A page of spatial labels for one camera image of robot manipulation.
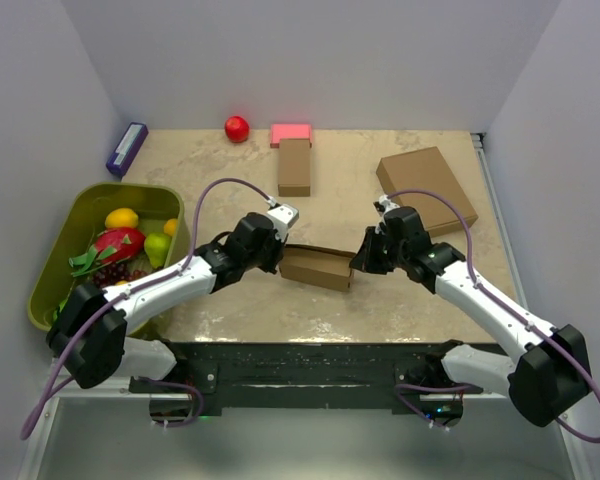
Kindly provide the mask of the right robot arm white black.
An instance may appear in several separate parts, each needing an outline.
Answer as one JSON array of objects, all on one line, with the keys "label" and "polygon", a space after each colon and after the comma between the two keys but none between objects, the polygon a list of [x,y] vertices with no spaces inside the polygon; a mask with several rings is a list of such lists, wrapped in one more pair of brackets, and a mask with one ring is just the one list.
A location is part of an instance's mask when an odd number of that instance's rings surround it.
[{"label": "right robot arm white black", "polygon": [[577,329],[554,327],[470,273],[461,252],[446,242],[432,242],[415,209],[391,201],[374,207],[380,220],[366,228],[351,268],[377,275],[404,271],[412,282],[468,315],[502,349],[492,354],[447,342],[430,359],[420,391],[446,393],[457,384],[478,387],[508,398],[539,427],[590,393],[586,343]]}]

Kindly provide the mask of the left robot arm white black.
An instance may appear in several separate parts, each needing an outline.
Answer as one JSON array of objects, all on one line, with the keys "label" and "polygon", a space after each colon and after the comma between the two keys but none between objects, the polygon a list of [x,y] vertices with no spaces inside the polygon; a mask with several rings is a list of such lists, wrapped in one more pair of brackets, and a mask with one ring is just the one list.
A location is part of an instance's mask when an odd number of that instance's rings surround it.
[{"label": "left robot arm white black", "polygon": [[224,241],[202,245],[162,271],[106,289],[91,283],[76,288],[47,335],[57,357],[53,372],[67,372],[83,389],[128,376],[152,379],[165,392],[180,390],[185,365],[163,341],[136,339],[132,332],[181,303],[239,282],[252,269],[274,273],[297,219],[288,205],[249,213]]}]

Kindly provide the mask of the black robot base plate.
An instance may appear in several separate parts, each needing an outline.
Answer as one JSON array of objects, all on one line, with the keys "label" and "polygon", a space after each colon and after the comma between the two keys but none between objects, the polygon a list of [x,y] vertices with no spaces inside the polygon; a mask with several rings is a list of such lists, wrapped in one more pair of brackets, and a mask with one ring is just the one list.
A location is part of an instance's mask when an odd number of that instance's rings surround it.
[{"label": "black robot base plate", "polygon": [[163,385],[133,379],[134,394],[152,395],[156,420],[183,420],[200,408],[369,409],[409,414],[420,409],[445,427],[463,414],[460,392],[436,399],[411,391],[449,388],[434,367],[440,343],[192,343],[171,342],[176,365]]}]

